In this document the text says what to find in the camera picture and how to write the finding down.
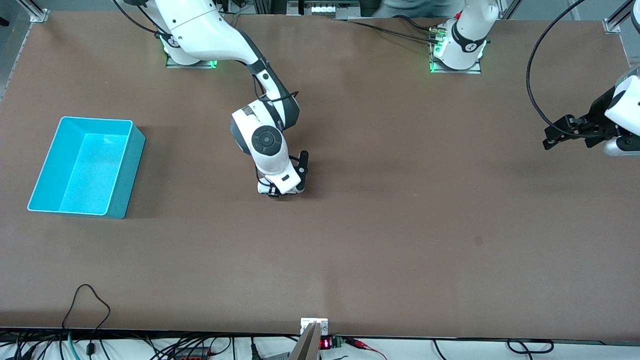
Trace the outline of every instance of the circular joint cover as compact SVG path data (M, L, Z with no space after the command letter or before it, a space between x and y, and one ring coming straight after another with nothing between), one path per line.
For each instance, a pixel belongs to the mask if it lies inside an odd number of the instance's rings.
M282 135L273 126L260 126L253 132L251 144L262 155L274 156L282 147Z

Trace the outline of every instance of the teal cable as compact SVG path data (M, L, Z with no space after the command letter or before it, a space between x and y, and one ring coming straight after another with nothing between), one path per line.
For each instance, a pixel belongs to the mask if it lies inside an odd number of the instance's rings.
M76 348L74 347L74 342L71 340L71 332L69 331L69 334L67 335L67 341L69 342L69 347L71 348L71 354L74 355L74 358L76 360L80 360L80 357L78 356L78 353L76 352Z

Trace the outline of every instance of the table surface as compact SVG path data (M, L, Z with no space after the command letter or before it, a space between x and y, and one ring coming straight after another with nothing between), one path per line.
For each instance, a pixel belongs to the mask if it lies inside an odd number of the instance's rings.
M524 76L546 25L496 23L478 76L430 74L424 44L355 24L240 18L300 90L285 135L310 153L308 187L276 201L228 133L253 100L241 64L164 69L119 13L52 13L0 107L0 325L59 326L88 282L106 327L295 333L322 316L351 334L640 340L640 168L580 141L543 150ZM583 115L627 66L599 22L561 22L533 90L550 118ZM147 137L125 220L26 210L65 115ZM104 316L88 291L77 305L69 326Z

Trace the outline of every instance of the blue tray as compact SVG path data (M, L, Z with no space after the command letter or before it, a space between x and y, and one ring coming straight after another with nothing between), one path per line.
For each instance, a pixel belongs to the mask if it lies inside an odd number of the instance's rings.
M63 117L27 209L124 218L144 144L131 120Z

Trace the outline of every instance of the gray trousers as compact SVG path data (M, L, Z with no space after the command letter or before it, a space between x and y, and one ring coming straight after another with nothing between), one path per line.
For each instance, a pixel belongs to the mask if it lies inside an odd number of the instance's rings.
M465 0L382 0L374 17L453 17Z

